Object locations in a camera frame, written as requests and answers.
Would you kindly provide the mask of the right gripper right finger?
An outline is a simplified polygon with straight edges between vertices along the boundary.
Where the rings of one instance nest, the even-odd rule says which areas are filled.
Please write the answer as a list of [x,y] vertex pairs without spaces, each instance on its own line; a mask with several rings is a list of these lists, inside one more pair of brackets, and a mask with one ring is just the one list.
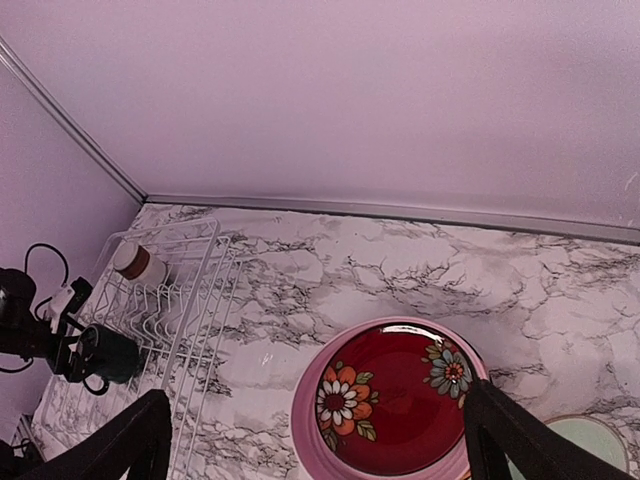
[[510,479],[513,463],[527,479],[629,479],[549,429],[488,380],[477,380],[463,407],[473,479]]

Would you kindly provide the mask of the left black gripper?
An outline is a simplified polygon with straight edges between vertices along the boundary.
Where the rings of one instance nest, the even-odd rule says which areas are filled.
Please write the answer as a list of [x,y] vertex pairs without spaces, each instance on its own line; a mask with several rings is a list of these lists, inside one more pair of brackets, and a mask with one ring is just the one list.
[[34,359],[45,359],[54,375],[62,375],[70,383],[85,381],[93,374],[93,367],[83,359],[79,335],[54,334],[50,328],[37,321],[9,323],[1,321],[1,352],[21,357],[27,365],[18,369],[1,368],[3,373],[19,373],[28,368]]

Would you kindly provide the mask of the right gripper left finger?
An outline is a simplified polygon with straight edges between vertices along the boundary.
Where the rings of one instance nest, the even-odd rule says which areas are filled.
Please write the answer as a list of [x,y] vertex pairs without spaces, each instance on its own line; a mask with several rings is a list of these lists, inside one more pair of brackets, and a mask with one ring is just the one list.
[[20,479],[165,479],[171,453],[171,409],[152,389],[90,437]]

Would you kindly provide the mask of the dark green mug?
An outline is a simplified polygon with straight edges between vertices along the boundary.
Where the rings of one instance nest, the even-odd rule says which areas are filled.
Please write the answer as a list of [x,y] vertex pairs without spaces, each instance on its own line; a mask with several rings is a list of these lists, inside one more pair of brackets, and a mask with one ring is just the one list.
[[106,326],[92,324],[81,333],[72,354],[70,382],[81,382],[94,396],[111,384],[125,384],[136,374],[140,353],[136,342]]

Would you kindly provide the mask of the pale green bowl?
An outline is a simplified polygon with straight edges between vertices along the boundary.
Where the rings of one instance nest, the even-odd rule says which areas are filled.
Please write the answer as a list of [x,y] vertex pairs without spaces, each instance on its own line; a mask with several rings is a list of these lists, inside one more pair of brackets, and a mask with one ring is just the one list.
[[565,415],[544,422],[556,434],[618,470],[629,472],[629,457],[619,434],[604,422],[587,416]]

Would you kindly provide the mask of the brown and white cup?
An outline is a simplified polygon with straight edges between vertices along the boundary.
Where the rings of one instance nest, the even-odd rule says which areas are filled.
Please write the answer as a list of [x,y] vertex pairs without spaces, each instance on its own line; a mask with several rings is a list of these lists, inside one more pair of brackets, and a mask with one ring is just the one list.
[[112,260],[113,268],[130,282],[153,288],[161,285],[168,273],[167,265],[142,245],[124,241],[117,248]]

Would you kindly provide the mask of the pink plate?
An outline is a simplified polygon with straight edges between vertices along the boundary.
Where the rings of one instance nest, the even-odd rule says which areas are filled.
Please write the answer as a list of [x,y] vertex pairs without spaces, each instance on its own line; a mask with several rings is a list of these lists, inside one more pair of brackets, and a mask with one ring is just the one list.
[[325,347],[313,358],[309,366],[302,374],[298,381],[294,399],[291,408],[291,435],[294,444],[294,450],[302,464],[303,469],[313,479],[464,479],[470,475],[469,461],[467,459],[467,450],[464,440],[465,450],[463,458],[465,461],[465,470],[456,478],[439,476],[428,476],[426,474],[409,475],[402,477],[377,477],[366,476],[355,471],[347,469],[344,465],[337,461],[337,458],[329,452],[324,441],[321,439],[319,430],[315,422],[315,392],[317,382],[322,374],[328,360],[337,350],[338,346],[344,343],[348,338],[356,333],[366,330],[371,326],[375,326],[384,322],[402,321],[424,323],[437,328],[455,338],[458,343],[462,344],[464,350],[469,355],[472,363],[477,371],[477,380],[486,380],[489,372],[486,364],[476,349],[469,344],[462,336],[454,331],[439,325],[433,321],[413,318],[413,317],[386,317],[371,320],[355,327],[351,327],[344,332],[338,334],[333,340],[329,341]]

